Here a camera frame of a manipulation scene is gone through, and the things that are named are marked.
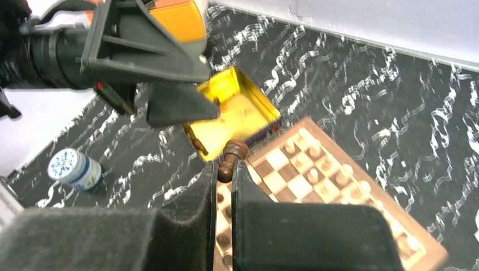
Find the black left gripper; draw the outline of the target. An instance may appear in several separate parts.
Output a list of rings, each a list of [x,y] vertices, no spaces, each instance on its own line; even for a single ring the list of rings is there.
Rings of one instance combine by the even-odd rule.
[[[104,1],[94,10],[81,64],[94,90],[121,115],[134,115],[139,82],[203,82],[208,66],[180,44],[143,1]],[[146,122],[153,128],[220,116],[220,108],[188,83],[152,84]]]

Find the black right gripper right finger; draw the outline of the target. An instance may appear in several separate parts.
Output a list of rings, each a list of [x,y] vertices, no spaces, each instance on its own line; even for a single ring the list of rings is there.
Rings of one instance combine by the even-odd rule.
[[[366,205],[274,202],[243,161],[232,179],[234,270],[402,270],[383,215]]]

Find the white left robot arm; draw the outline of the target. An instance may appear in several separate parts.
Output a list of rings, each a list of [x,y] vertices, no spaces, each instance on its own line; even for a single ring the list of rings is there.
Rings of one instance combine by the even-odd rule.
[[[146,121],[163,128],[220,116],[196,88],[209,79],[144,1],[58,1],[40,17],[27,1],[1,2],[2,89],[91,88],[134,115],[136,87],[149,83]]]

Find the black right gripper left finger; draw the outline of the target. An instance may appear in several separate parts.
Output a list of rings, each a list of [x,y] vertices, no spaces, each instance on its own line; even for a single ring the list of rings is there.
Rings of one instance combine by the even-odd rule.
[[[211,270],[217,165],[161,208],[27,209],[1,234],[2,270]]]

